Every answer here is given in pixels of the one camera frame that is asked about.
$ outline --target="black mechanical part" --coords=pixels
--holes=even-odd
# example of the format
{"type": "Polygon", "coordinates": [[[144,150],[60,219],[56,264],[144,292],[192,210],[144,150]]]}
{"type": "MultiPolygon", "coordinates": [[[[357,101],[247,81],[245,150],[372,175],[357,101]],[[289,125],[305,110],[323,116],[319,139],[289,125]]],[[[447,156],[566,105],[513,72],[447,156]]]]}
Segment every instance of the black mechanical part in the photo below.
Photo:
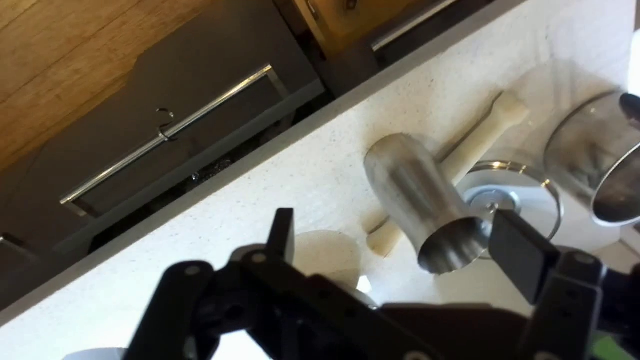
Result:
{"type": "Polygon", "coordinates": [[[489,305],[386,304],[379,312],[446,357],[513,357],[527,319],[489,305]]]}
{"type": "Polygon", "coordinates": [[[588,357],[605,268],[581,252],[567,252],[548,277],[531,321],[522,338],[522,357],[588,357]]]}
{"type": "Polygon", "coordinates": [[[637,95],[621,93],[620,107],[631,120],[633,125],[640,125],[640,97],[637,95]]]}
{"type": "Polygon", "coordinates": [[[292,210],[278,210],[266,244],[232,254],[222,269],[181,262],[163,274],[126,360],[211,357],[220,336],[245,329],[282,360],[588,357],[595,329],[640,356],[640,266],[605,271],[590,254],[550,244],[513,212],[498,212],[491,255],[537,305],[531,319],[493,307],[364,305],[322,275],[294,269],[292,210]]]}
{"type": "Polygon", "coordinates": [[[123,360],[211,357],[220,338],[196,331],[194,310],[214,268],[206,262],[169,266],[151,296],[123,360]]]}
{"type": "Polygon", "coordinates": [[[559,252],[516,212],[498,210],[488,252],[519,294],[535,304],[559,252]]]}

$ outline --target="metal cylinder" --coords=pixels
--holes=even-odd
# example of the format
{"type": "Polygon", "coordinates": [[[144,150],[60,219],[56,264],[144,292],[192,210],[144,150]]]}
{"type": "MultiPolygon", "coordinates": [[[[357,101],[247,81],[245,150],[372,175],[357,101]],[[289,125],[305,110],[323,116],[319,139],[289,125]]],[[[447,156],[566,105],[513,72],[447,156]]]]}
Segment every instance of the metal cylinder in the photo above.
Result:
{"type": "Polygon", "coordinates": [[[367,150],[364,168],[382,207],[409,237],[424,269],[451,271],[482,254],[482,217],[469,214],[420,139],[386,135],[367,150]]]}
{"type": "Polygon", "coordinates": [[[623,91],[603,93],[567,116],[550,137],[543,165],[551,180],[590,207],[593,221],[640,219],[640,129],[623,91]]]}

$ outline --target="white plastic rod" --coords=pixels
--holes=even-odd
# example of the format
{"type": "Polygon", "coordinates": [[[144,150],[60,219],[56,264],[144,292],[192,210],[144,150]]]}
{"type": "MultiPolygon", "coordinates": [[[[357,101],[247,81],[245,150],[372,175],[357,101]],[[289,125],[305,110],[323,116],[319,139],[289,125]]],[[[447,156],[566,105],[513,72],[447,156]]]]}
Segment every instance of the white plastic rod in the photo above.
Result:
{"type": "MultiPolygon", "coordinates": [[[[489,113],[439,161],[439,169],[451,184],[457,184],[473,164],[496,143],[496,139],[512,125],[529,116],[527,105],[512,91],[502,91],[489,113]]],[[[386,219],[365,237],[367,247],[388,258],[401,235],[394,219],[386,219]]]]}
{"type": "Polygon", "coordinates": [[[526,103],[512,91],[502,91],[489,113],[439,161],[446,178],[457,184],[496,139],[529,116],[526,103]]]}

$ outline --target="drawer handle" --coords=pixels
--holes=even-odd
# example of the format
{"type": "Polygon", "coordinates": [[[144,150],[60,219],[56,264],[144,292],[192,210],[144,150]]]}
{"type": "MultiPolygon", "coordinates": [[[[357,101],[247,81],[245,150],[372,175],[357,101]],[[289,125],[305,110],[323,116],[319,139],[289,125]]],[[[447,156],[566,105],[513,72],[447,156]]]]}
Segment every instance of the drawer handle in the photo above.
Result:
{"type": "Polygon", "coordinates": [[[438,14],[439,10],[447,7],[454,2],[456,0],[439,0],[438,3],[425,7],[424,11],[417,11],[415,15],[411,15],[406,21],[398,24],[396,27],[388,29],[384,36],[375,38],[369,44],[369,48],[374,52],[379,52],[384,45],[391,44],[394,40],[398,40],[406,31],[413,29],[417,24],[425,21],[428,17],[431,17],[434,14],[438,14]]]}
{"type": "Polygon", "coordinates": [[[79,204],[78,197],[86,195],[89,189],[98,188],[102,181],[109,180],[111,175],[116,175],[117,171],[122,171],[123,168],[128,168],[130,164],[134,164],[136,159],[146,156],[148,152],[151,152],[154,147],[162,145],[163,142],[168,142],[169,137],[173,137],[176,133],[185,129],[187,125],[196,123],[206,113],[220,107],[223,101],[232,100],[234,95],[237,95],[245,88],[253,85],[262,77],[267,77],[282,95],[287,93],[282,79],[278,77],[276,69],[270,63],[266,63],[257,72],[250,74],[247,77],[244,77],[241,81],[237,81],[235,85],[225,89],[222,95],[214,97],[211,101],[207,101],[206,105],[201,105],[200,110],[196,110],[194,113],[184,117],[181,121],[177,121],[176,125],[172,125],[168,129],[159,129],[154,139],[146,142],[136,152],[117,159],[116,164],[111,164],[109,168],[106,168],[103,171],[93,175],[92,180],[84,181],[81,185],[78,185],[75,189],[72,189],[64,197],[60,197],[60,204],[66,206],[68,210],[75,212],[78,215],[89,215],[87,206],[79,204]]]}
{"type": "Polygon", "coordinates": [[[0,234],[0,245],[6,245],[18,254],[22,254],[28,260],[35,260],[37,255],[34,252],[30,252],[23,241],[20,241],[18,237],[10,235],[10,234],[0,234]]]}

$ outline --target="black plastic part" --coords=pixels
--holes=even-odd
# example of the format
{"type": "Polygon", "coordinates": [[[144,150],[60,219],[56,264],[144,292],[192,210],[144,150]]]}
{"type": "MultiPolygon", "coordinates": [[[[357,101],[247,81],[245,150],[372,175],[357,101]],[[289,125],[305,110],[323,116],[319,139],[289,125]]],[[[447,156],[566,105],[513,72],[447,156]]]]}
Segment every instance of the black plastic part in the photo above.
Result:
{"type": "Polygon", "coordinates": [[[518,357],[541,354],[548,357],[588,357],[601,304],[600,277],[591,274],[601,274],[603,266],[595,258],[586,264],[579,255],[583,254],[567,252],[562,255],[522,338],[518,357]]]}
{"type": "Polygon", "coordinates": [[[535,304],[559,252],[516,212],[498,210],[488,252],[519,294],[535,304]]]}
{"type": "Polygon", "coordinates": [[[276,212],[271,231],[266,239],[266,254],[287,264],[294,260],[294,210],[280,207],[276,212]]]}
{"type": "Polygon", "coordinates": [[[620,107],[633,121],[633,125],[640,125],[640,97],[637,95],[621,93],[620,107]]]}
{"type": "Polygon", "coordinates": [[[388,304],[377,312],[446,357],[513,357],[527,317],[489,305],[388,304]]]}
{"type": "Polygon", "coordinates": [[[601,294],[598,329],[614,333],[621,347],[640,357],[640,266],[629,275],[607,269],[601,294]]]}
{"type": "MultiPolygon", "coordinates": [[[[276,321],[267,328],[278,333],[282,360],[388,360],[420,351],[439,357],[424,339],[409,333],[386,316],[365,307],[322,275],[305,277],[278,258],[253,262],[245,255],[241,268],[262,286],[274,305],[276,321]]],[[[264,331],[250,331],[260,343],[264,331]]]]}
{"type": "Polygon", "coordinates": [[[211,357],[220,338],[194,329],[194,314],[214,268],[180,262],[168,268],[128,346],[123,360],[211,357]]]}

